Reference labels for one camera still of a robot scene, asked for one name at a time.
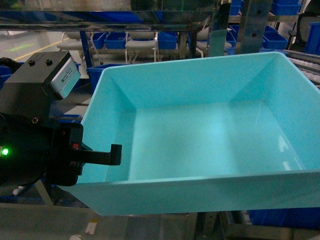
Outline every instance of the metal post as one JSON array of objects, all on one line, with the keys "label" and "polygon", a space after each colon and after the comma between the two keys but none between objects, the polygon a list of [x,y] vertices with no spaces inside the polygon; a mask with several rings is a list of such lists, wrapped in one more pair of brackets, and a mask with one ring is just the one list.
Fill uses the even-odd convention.
[{"label": "metal post", "polygon": [[188,34],[186,32],[180,32],[180,40],[179,40],[179,58],[185,59],[186,58],[186,41],[188,39]]},{"label": "metal post", "polygon": [[194,240],[195,239],[195,231],[197,224],[198,213],[190,212],[187,222],[186,222],[186,231],[184,233],[184,240]]},{"label": "metal post", "polygon": [[88,45],[88,38],[87,38],[86,32],[80,31],[80,37],[81,37],[86,67],[91,68],[93,65],[91,62],[91,55],[90,55],[90,49],[89,49],[89,45]]},{"label": "metal post", "polygon": [[244,0],[235,54],[258,53],[272,0]]},{"label": "metal post", "polygon": [[190,58],[194,59],[196,57],[196,47],[197,47],[197,35],[198,32],[193,30],[190,36]]}]

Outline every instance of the white object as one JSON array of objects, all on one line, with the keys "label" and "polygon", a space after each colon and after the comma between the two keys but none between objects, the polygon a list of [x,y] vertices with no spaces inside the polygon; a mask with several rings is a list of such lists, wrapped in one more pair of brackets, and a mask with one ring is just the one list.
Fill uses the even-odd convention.
[{"label": "white object", "polygon": [[96,226],[98,224],[97,219],[92,219],[88,223],[88,226],[86,227],[85,234],[93,235],[95,234]]},{"label": "white object", "polygon": [[248,214],[244,214],[244,215],[243,215],[243,220],[244,220],[245,223],[251,222],[250,216],[249,216]]},{"label": "white object", "polygon": [[81,235],[72,235],[69,240],[82,240],[82,239],[83,238]]},{"label": "white object", "polygon": [[23,189],[25,189],[24,186],[18,186],[16,189],[13,190],[12,194],[13,194],[14,196],[18,196],[19,193],[21,193],[21,191],[22,191]]},{"label": "white object", "polygon": [[51,87],[62,99],[66,98],[80,78],[80,72],[69,58],[51,81]]}]

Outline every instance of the white chair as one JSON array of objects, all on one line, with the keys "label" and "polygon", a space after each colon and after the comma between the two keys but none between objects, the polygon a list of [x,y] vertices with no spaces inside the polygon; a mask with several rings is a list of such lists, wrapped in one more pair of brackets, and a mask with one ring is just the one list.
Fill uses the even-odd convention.
[{"label": "white chair", "polygon": [[153,50],[154,62],[159,60],[158,33],[153,31],[130,31],[125,36],[125,63],[130,50]]},{"label": "white chair", "polygon": [[[196,48],[195,50],[201,54],[201,58],[204,57],[204,51],[208,50],[208,36],[209,27],[202,29],[196,36]],[[224,43],[225,48],[231,48],[232,45],[228,42]]]},{"label": "white chair", "polygon": [[[94,44],[94,32],[86,32],[86,37],[89,40],[89,48],[93,48],[95,54],[98,56],[100,64],[103,64],[103,62],[100,59],[98,50]],[[58,43],[57,48],[60,49],[60,51],[78,51],[81,59],[84,57],[84,51],[82,47],[81,42],[81,36],[79,31],[65,31],[62,33],[62,42]]]}]

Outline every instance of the black device housing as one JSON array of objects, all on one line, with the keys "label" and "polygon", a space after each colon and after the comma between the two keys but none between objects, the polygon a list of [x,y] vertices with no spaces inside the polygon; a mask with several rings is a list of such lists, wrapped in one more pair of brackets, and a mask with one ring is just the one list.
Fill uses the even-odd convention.
[{"label": "black device housing", "polygon": [[71,58],[69,52],[39,52],[24,63],[0,91],[0,186],[28,185],[43,176],[49,184],[72,186],[85,163],[120,165],[121,145],[96,152],[82,143],[83,126],[49,118],[59,99],[51,81]]}]

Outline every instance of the metal frame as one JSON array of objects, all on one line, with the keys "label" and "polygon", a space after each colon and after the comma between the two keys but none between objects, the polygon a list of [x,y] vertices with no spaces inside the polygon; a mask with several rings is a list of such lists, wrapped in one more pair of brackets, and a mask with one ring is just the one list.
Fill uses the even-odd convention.
[{"label": "metal frame", "polygon": [[245,0],[235,54],[258,53],[264,37],[272,0]]}]

